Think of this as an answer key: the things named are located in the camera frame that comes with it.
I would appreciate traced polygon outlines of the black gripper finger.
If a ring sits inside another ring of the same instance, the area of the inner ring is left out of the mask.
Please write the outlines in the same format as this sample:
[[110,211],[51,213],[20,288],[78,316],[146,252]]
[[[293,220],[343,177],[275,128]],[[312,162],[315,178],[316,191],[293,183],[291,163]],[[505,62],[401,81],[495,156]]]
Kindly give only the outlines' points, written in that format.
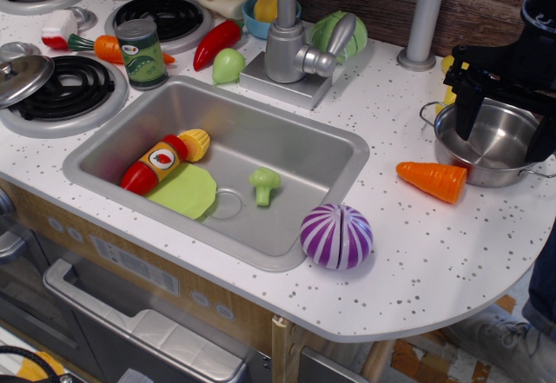
[[539,125],[529,142],[524,161],[543,162],[555,151],[555,106],[525,105],[525,109],[540,117]]
[[471,135],[480,107],[485,99],[483,88],[470,82],[463,82],[454,89],[455,130],[458,136],[466,141]]

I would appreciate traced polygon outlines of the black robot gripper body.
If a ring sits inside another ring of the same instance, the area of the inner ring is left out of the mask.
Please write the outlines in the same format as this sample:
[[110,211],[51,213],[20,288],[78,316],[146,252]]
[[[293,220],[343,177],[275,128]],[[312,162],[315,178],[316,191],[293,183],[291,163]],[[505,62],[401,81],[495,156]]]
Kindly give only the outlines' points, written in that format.
[[555,92],[555,42],[546,37],[521,38],[506,46],[453,48],[453,65],[444,83],[456,87],[474,69],[480,76],[494,75],[506,86],[527,92]]

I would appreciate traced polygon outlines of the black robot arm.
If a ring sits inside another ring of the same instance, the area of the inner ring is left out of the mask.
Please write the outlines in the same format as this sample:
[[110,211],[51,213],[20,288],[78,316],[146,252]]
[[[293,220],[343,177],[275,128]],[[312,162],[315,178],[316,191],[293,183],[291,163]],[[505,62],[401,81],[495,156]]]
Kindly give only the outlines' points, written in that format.
[[454,47],[444,83],[456,95],[455,131],[464,141],[487,98],[540,116],[524,161],[542,162],[555,152],[555,0],[525,0],[521,18],[514,43]]

